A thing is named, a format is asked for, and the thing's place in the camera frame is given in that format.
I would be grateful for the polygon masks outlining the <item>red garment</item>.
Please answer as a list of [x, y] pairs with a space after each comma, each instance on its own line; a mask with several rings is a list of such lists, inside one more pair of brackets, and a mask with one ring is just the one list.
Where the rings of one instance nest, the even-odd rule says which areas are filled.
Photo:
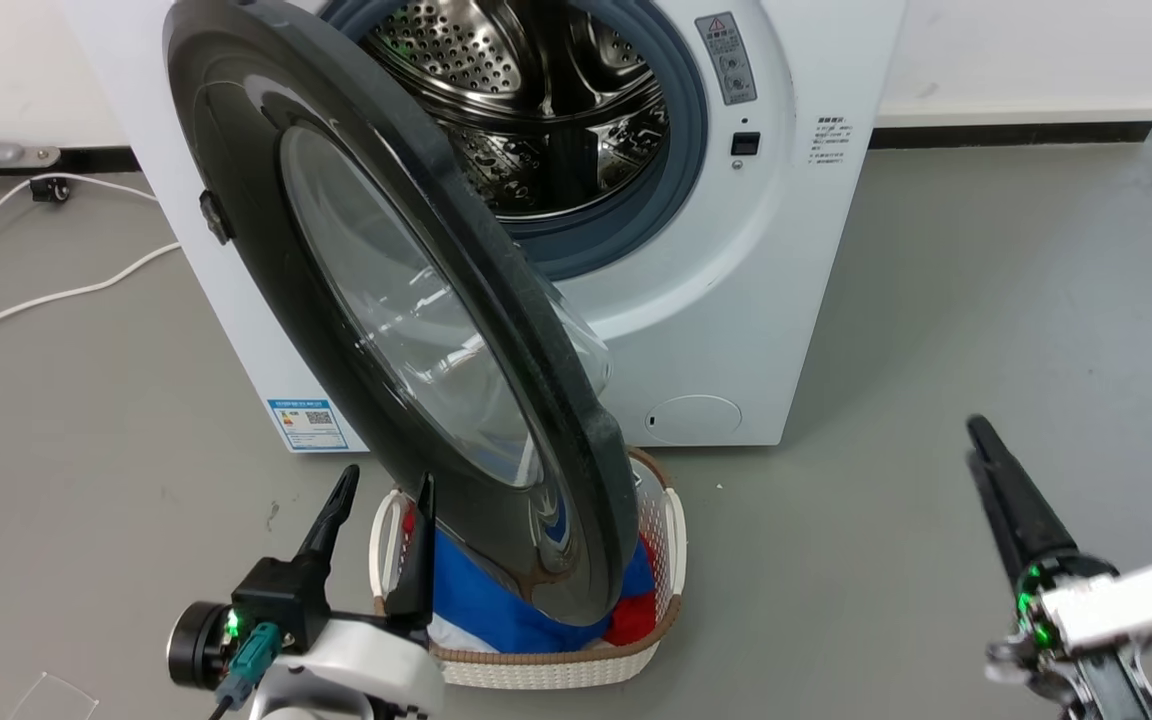
[[655, 553], [643, 536], [623, 575], [622, 593], [605, 623], [602, 642], [628, 646], [647, 637], [657, 626]]

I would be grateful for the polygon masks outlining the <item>blue energy label sticker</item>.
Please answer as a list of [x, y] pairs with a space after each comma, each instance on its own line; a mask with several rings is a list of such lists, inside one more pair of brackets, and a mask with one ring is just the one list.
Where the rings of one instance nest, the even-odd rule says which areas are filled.
[[293, 454], [349, 450], [338, 414], [326, 397], [268, 397], [266, 406]]

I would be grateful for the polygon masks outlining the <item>blue garment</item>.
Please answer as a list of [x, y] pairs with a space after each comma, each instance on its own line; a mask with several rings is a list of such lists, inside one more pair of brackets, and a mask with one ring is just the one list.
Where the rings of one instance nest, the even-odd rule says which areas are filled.
[[500, 588], [442, 532], [435, 533], [434, 614], [480, 637], [497, 653], [575, 653], [609, 646], [608, 616], [593, 626], [558, 623]]

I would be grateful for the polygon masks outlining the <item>small printed text label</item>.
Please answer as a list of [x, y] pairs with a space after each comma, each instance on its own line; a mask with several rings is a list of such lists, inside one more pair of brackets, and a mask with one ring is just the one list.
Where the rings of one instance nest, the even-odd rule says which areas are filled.
[[806, 156], [809, 165], [838, 165], [846, 161], [854, 127], [847, 118], [818, 118]]

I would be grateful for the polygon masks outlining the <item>stainless steel washer drum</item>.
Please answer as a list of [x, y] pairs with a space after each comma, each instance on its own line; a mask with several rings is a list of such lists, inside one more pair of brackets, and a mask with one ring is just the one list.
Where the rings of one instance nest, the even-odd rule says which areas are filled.
[[666, 147], [652, 68], [570, 0], [402, 0], [361, 46], [434, 119], [505, 222], [594, 209]]

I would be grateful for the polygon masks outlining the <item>grey warning sticker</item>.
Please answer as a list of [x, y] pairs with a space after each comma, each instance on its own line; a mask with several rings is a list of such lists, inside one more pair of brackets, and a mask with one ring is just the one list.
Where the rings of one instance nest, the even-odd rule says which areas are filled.
[[755, 103], [758, 99], [753, 65], [732, 12], [702, 15], [694, 24], [717, 71], [723, 105]]

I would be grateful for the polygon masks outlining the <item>round white filter cover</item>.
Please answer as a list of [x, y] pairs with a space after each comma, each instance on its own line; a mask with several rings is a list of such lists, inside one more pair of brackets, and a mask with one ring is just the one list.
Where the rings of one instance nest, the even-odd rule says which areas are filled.
[[646, 433], [659, 445], [726, 445], [740, 429], [740, 407], [727, 397], [685, 395], [669, 397], [645, 416]]

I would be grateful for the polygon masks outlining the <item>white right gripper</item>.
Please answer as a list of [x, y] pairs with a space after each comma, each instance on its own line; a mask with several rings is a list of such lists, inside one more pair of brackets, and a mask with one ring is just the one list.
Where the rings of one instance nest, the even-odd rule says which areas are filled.
[[1116, 574], [1078, 551], [986, 416], [967, 419], [967, 456], [1015, 626], [986, 647], [987, 679], [1059, 707], [1059, 720], [1152, 720], [1152, 564]]

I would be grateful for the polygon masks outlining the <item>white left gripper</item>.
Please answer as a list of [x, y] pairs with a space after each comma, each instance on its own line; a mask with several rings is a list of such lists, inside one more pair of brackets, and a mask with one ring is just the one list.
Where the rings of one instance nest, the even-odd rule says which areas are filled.
[[[353, 511], [361, 467], [339, 475], [297, 562], [329, 564], [339, 530]], [[361, 620], [333, 619], [305, 655], [282, 655], [250, 700], [248, 720], [438, 720], [445, 679], [420, 644], [389, 632], [429, 632], [434, 615], [435, 479], [422, 475], [414, 525], [384, 632]]]

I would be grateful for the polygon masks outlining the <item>grey-blue rubber door gasket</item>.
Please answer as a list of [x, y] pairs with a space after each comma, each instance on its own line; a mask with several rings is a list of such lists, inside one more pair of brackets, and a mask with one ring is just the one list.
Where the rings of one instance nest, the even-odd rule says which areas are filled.
[[[326, 0], [317, 17], [325, 20], [362, 50], [362, 37], [401, 1]], [[707, 94], [698, 63], [677, 24], [667, 17], [664, 6], [658, 0], [570, 1], [616, 28], [645, 58], [664, 91], [669, 113], [669, 136], [659, 158], [626, 192], [594, 209], [522, 223], [505, 222], [488, 209], [511, 240], [524, 250], [526, 259], [553, 281], [602, 270], [627, 258], [664, 232], [684, 209], [698, 182], [708, 141]], [[379, 67], [397, 82], [387, 69], [381, 65]], [[460, 167], [457, 151], [453, 152], [460, 173], [467, 179]], [[467, 184], [482, 200], [468, 179]]]

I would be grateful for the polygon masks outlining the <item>black round glass washer door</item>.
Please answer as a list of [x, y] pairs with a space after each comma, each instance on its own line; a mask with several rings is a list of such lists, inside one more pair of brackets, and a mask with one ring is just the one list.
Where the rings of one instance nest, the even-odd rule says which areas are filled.
[[367, 450], [535, 611], [607, 616], [637, 544], [609, 351], [434, 119], [285, 0], [179, 0], [165, 63], [207, 222]]

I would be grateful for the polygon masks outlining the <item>clear plastic sheet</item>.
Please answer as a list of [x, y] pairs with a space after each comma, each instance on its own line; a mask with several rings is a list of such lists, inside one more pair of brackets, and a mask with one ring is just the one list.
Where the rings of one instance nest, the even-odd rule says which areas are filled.
[[92, 720], [100, 702], [65, 679], [41, 673], [6, 720]]

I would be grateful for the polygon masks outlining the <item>white garment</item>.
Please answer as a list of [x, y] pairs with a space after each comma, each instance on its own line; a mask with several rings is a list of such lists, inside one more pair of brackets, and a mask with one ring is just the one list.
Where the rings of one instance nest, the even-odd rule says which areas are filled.
[[435, 644], [445, 651], [497, 653], [495, 647], [490, 646], [484, 639], [472, 632], [467, 632], [461, 626], [453, 624], [438, 614], [431, 616], [429, 638], [431, 644]]

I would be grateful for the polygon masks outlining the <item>black baseboard strip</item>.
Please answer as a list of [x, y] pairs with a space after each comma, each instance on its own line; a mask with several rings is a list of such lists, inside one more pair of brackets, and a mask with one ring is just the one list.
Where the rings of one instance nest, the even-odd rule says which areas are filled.
[[94, 174], [138, 173], [141, 162], [129, 146], [109, 147], [26, 147], [26, 156], [15, 162], [0, 164], [0, 177], [40, 176], [56, 172], [94, 176]]
[[1111, 120], [1002, 126], [927, 126], [876, 128], [870, 150], [988, 149], [1044, 145], [1142, 143], [1152, 120]]

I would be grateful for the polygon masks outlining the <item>white front-load washing machine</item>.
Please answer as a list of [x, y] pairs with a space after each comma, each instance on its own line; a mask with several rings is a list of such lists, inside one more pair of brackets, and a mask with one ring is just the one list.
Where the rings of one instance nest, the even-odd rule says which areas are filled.
[[[908, 0], [658, 1], [684, 36], [707, 94], [700, 176], [652, 242], [558, 287], [611, 346], [602, 401], [628, 444], [673, 446], [646, 433], [646, 414], [669, 397], [713, 395], [742, 414], [740, 429], [717, 446], [773, 446], [790, 414]], [[238, 253], [205, 227], [204, 182], [168, 106], [165, 22], [174, 0], [59, 3], [285, 445], [266, 400], [326, 395]], [[694, 24], [722, 12], [733, 13], [744, 38], [755, 103], [723, 105]], [[844, 162], [806, 162], [818, 118], [852, 123]], [[761, 132], [759, 154], [732, 158], [732, 132], [750, 131]], [[364, 450], [329, 404], [346, 452]]]

